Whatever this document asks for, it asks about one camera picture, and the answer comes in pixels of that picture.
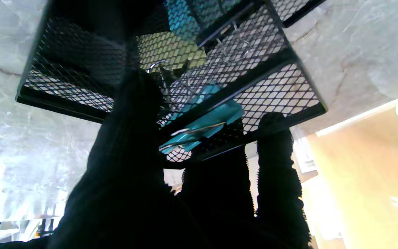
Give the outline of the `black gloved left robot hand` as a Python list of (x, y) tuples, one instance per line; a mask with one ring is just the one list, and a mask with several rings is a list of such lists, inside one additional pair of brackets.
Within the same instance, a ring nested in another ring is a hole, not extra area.
[(163, 101), (150, 74), (130, 72), (58, 227), (44, 238), (0, 243), (0, 249), (311, 248), (289, 130), (257, 143), (257, 212), (242, 147), (189, 163), (174, 194), (164, 168), (176, 163), (159, 152)]

